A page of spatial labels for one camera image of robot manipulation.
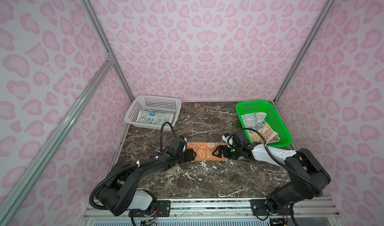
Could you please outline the aluminium diagonal frame bar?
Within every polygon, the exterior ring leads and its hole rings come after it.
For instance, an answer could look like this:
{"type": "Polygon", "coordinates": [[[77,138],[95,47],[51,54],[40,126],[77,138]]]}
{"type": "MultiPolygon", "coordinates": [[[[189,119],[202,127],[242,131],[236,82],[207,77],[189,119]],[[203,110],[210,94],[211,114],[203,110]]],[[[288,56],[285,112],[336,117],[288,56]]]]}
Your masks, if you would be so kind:
{"type": "Polygon", "coordinates": [[[114,65],[114,60],[108,58],[97,72],[82,94],[78,97],[72,108],[68,111],[60,125],[53,132],[49,140],[39,151],[35,159],[25,170],[19,181],[10,191],[1,205],[1,225],[7,226],[20,209],[30,191],[42,175],[45,168],[64,142],[83,110],[88,105],[94,93],[114,65]]]}

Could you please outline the white plastic basket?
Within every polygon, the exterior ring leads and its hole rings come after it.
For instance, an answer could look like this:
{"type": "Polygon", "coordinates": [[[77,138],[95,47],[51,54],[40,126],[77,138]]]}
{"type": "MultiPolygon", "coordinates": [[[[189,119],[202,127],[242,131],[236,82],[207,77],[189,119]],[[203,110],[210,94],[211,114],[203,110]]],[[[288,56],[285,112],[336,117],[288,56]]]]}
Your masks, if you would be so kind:
{"type": "Polygon", "coordinates": [[[160,130],[162,125],[144,124],[136,122],[139,112],[142,110],[146,110],[161,113],[173,113],[174,118],[170,123],[174,127],[178,119],[181,106],[182,101],[177,98],[140,95],[130,105],[124,117],[124,121],[135,127],[160,130]]]}

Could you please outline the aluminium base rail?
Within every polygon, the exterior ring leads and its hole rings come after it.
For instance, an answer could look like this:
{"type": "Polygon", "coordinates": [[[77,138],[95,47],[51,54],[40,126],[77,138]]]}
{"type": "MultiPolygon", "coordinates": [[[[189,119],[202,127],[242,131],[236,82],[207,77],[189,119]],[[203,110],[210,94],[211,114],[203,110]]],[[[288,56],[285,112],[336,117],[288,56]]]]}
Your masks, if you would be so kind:
{"type": "Polygon", "coordinates": [[[331,198],[304,200],[294,205],[294,219],[290,209],[278,215],[255,216],[253,205],[263,198],[195,198],[160,199],[170,201],[170,215],[148,221],[148,226],[342,226],[331,198]]]}

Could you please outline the green plastic basket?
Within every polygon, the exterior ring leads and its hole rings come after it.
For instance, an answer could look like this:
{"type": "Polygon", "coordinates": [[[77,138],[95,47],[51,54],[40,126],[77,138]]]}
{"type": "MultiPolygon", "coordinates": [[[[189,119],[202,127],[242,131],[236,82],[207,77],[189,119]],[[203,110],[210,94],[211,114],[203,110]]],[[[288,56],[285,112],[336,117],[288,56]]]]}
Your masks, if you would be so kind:
{"type": "Polygon", "coordinates": [[[291,146],[293,140],[283,120],[274,106],[264,100],[240,102],[236,111],[245,134],[250,142],[263,143],[262,135],[267,145],[275,148],[291,146]]]}

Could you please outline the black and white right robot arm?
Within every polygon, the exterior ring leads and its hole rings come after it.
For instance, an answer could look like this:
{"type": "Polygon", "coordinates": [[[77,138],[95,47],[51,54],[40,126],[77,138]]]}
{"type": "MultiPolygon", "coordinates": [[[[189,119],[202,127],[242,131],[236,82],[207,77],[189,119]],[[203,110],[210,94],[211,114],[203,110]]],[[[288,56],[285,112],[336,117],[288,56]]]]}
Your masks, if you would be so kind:
{"type": "Polygon", "coordinates": [[[291,204],[324,195],[323,189],[331,177],[308,149],[282,150],[267,145],[267,138],[252,128],[244,128],[223,135],[226,142],[215,148],[217,158],[237,160],[241,157],[263,161],[288,171],[290,181],[273,190],[266,198],[262,210],[276,215],[291,204]]]}

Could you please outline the aluminium frame corner post right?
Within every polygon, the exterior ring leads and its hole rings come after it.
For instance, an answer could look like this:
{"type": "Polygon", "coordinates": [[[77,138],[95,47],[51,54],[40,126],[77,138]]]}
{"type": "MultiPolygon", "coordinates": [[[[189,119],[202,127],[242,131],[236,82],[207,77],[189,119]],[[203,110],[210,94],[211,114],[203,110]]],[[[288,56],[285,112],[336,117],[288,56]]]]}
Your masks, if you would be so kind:
{"type": "Polygon", "coordinates": [[[314,21],[313,26],[310,28],[309,34],[306,37],[302,47],[300,48],[297,57],[295,58],[290,70],[288,71],[288,74],[286,75],[284,82],[282,86],[280,87],[275,99],[274,99],[274,104],[277,105],[277,103],[282,99],[283,93],[285,90],[288,88],[288,85],[290,81],[293,79],[294,74],[298,70],[301,62],[304,59],[305,54],[307,51],[310,49],[311,44],[315,40],[318,32],[320,31],[322,25],[326,21],[327,17],[331,13],[333,7],[337,3],[338,0],[326,0],[321,11],[318,14],[318,17],[314,21]]]}

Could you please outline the orange bunny towel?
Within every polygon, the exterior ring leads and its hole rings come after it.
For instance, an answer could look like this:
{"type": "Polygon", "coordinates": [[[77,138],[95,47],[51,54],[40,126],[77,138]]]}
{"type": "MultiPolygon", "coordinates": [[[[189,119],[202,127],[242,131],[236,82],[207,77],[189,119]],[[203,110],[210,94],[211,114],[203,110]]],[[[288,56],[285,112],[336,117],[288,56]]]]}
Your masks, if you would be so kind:
{"type": "Polygon", "coordinates": [[[211,143],[211,142],[188,142],[187,148],[193,149],[197,156],[196,161],[227,161],[227,158],[218,158],[212,155],[213,151],[223,143],[211,143]]]}

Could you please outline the aluminium frame corner post left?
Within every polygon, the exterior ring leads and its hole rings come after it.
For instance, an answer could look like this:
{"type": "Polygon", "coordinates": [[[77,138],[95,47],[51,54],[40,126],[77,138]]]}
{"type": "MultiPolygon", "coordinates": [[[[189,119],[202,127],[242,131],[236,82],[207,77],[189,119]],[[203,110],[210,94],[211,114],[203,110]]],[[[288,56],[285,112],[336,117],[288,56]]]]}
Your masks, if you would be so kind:
{"type": "Polygon", "coordinates": [[[133,94],[132,94],[132,92],[128,86],[127,80],[125,79],[125,77],[123,75],[123,71],[121,69],[121,66],[119,65],[119,63],[116,59],[116,56],[115,56],[115,54],[111,48],[111,44],[109,43],[109,40],[107,39],[107,35],[106,35],[105,31],[103,30],[103,27],[102,27],[102,25],[98,19],[98,16],[96,14],[96,11],[93,7],[91,0],[80,0],[80,1],[81,1],[82,5],[85,9],[86,15],[90,19],[90,22],[91,22],[93,28],[95,29],[95,33],[96,33],[100,43],[102,44],[107,56],[113,62],[114,70],[116,71],[118,78],[120,79],[126,94],[128,95],[130,101],[133,102],[135,100],[135,98],[133,97],[133,94]]]}

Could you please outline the pale blue patterned towel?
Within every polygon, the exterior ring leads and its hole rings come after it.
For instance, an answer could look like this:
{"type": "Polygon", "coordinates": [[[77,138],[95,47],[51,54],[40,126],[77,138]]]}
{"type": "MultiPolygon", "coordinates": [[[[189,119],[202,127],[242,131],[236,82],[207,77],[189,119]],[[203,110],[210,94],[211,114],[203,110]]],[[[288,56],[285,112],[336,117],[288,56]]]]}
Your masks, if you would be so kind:
{"type": "Polygon", "coordinates": [[[267,113],[257,112],[241,116],[244,128],[253,128],[266,139],[267,143],[279,142],[278,133],[275,132],[266,121],[267,113]]]}

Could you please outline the aluminium frame corner post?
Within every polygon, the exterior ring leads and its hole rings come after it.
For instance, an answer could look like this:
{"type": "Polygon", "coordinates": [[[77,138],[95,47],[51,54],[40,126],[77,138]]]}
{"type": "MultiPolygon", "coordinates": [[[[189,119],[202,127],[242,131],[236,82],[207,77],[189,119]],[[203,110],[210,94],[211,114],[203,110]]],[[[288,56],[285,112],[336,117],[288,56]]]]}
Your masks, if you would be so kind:
{"type": "Polygon", "coordinates": [[[107,56],[113,62],[114,70],[116,71],[118,78],[120,79],[126,94],[128,95],[130,101],[133,102],[135,100],[135,98],[133,97],[133,94],[132,94],[132,92],[128,86],[127,80],[125,79],[125,77],[123,75],[123,71],[121,69],[121,66],[119,65],[119,63],[116,59],[116,56],[115,56],[115,54],[111,48],[111,44],[109,43],[109,40],[107,39],[107,35],[106,35],[105,31],[103,30],[103,27],[102,27],[102,25],[98,19],[98,16],[96,14],[96,11],[93,7],[91,0],[80,0],[80,1],[81,1],[82,5],[85,9],[86,15],[90,19],[90,22],[91,22],[93,28],[95,29],[95,33],[96,33],[100,43],[102,44],[107,56]]]}
{"type": "Polygon", "coordinates": [[[322,25],[326,21],[327,17],[331,13],[333,7],[337,3],[338,0],[326,0],[321,11],[318,14],[318,17],[314,21],[313,26],[310,28],[309,34],[306,37],[302,47],[300,48],[297,57],[295,58],[290,70],[288,71],[288,74],[286,75],[284,82],[282,86],[280,87],[275,99],[274,99],[274,104],[277,105],[277,103],[282,99],[283,93],[285,90],[288,88],[288,85],[290,81],[293,79],[294,74],[298,70],[301,62],[304,59],[305,54],[307,51],[310,49],[311,44],[315,40],[318,32],[320,31],[322,25]]]}

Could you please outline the blue bunny pattern towel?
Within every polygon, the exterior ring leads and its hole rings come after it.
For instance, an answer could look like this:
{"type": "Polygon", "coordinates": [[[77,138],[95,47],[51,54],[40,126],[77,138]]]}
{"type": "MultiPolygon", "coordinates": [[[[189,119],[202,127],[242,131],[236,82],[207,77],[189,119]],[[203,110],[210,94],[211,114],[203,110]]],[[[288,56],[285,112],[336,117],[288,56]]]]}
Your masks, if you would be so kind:
{"type": "Polygon", "coordinates": [[[172,122],[173,113],[161,113],[142,110],[139,112],[136,122],[144,124],[162,125],[164,122],[172,122]]]}

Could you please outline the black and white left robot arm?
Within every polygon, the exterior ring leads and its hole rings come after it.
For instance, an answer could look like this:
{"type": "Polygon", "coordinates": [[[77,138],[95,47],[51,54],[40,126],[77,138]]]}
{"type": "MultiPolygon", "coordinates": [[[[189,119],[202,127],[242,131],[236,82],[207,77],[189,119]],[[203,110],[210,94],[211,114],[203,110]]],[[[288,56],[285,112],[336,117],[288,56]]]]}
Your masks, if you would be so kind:
{"type": "Polygon", "coordinates": [[[93,189],[89,204],[98,210],[108,210],[114,216],[125,211],[130,215],[152,216],[156,211],[157,197],[149,190],[139,190],[139,184],[150,176],[162,173],[175,165],[192,162],[197,153],[187,148],[183,136],[172,140],[165,150],[149,159],[133,164],[117,163],[107,176],[93,189]]]}

